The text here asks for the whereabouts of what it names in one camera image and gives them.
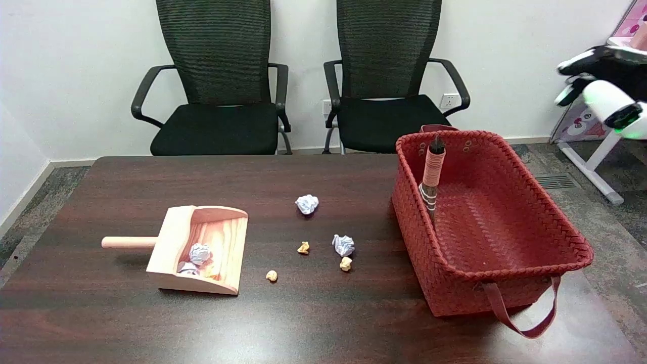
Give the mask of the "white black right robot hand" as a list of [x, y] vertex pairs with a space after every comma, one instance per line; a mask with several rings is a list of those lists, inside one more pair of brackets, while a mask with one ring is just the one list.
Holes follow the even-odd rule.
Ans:
[[594, 46], [558, 64], [568, 77], [555, 103], [582, 97], [596, 118], [622, 139], [645, 139], [645, 51], [614, 44]]

